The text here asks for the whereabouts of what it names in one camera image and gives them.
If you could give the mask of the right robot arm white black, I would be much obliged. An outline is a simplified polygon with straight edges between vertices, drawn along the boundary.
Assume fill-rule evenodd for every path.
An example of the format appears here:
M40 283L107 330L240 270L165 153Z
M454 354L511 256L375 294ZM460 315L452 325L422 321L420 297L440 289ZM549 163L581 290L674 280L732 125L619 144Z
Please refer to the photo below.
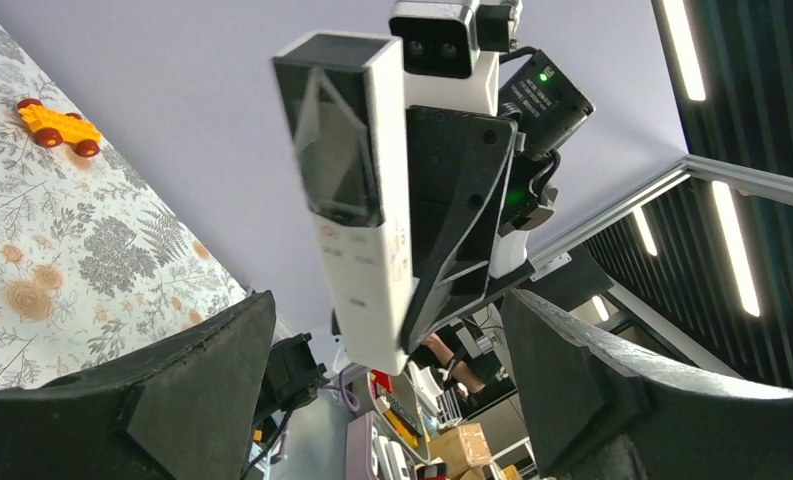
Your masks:
M523 47L511 58L520 67L488 112L407 111L419 282L400 333L406 352L533 272L526 243L553 215L560 148L595 110L545 52Z

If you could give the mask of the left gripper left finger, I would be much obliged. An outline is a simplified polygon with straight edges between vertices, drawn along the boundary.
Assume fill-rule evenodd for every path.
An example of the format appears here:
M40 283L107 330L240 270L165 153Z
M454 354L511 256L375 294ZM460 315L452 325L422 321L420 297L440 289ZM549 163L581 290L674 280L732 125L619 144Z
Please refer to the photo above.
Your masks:
M265 292L36 389L0 390L0 479L236 479L276 323Z

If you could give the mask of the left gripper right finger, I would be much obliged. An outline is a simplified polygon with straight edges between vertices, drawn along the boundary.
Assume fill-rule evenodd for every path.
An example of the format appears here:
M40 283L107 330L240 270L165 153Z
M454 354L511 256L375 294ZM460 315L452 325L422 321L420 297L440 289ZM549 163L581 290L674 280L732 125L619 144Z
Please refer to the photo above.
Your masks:
M504 299L539 475L793 479L793 390L688 366L529 291Z

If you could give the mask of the white remote control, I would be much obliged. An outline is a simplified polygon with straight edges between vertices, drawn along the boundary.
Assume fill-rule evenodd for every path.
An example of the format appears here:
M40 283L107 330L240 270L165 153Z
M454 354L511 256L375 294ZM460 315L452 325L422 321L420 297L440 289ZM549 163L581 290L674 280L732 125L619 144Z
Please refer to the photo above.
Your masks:
M318 30L272 60L347 356L391 375L414 291L402 53Z

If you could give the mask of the cardboard box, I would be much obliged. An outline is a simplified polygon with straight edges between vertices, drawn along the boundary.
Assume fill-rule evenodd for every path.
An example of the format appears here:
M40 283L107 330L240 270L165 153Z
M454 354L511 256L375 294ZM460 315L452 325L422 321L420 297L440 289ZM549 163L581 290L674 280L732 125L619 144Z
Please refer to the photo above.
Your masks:
M470 470L489 466L493 455L479 423L452 427L432 439L429 444L432 459L440 458L447 467L450 479L459 479Z

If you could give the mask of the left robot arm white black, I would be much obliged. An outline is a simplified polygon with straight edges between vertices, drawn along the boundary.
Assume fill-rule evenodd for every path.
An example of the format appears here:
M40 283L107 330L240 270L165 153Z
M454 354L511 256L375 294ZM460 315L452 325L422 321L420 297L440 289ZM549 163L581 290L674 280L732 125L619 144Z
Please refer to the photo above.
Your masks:
M270 293L36 389L0 390L0 479L237 479L255 427L317 395L309 336ZM793 390L707 372L528 291L503 326L541 474L793 479Z

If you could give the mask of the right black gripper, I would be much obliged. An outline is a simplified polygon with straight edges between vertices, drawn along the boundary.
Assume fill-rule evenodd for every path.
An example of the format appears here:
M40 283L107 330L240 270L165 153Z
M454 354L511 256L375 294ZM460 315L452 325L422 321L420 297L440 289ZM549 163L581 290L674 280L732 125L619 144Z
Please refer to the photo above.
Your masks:
M595 111L543 51L500 56L502 64L512 60L523 63L499 90L502 118L427 106L406 111L419 279L400 333L408 354L484 301L498 227L505 237L553 216L560 148Z

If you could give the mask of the yellow toy car red wheels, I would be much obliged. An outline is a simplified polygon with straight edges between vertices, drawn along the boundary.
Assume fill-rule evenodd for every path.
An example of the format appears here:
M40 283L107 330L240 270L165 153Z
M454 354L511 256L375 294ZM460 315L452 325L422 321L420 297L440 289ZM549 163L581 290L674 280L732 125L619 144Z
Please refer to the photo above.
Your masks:
M36 98L20 100L17 112L35 143L43 148L68 144L75 154L83 158L100 153L102 134L78 113L49 109Z

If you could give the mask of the floral patterned table mat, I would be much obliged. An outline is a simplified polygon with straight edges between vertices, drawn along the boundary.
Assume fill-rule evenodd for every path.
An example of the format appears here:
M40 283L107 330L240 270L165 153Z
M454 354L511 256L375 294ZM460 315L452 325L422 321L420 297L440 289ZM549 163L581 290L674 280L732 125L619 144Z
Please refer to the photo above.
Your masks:
M194 327L242 286L108 143L36 144L17 107L74 103L0 25L0 390Z

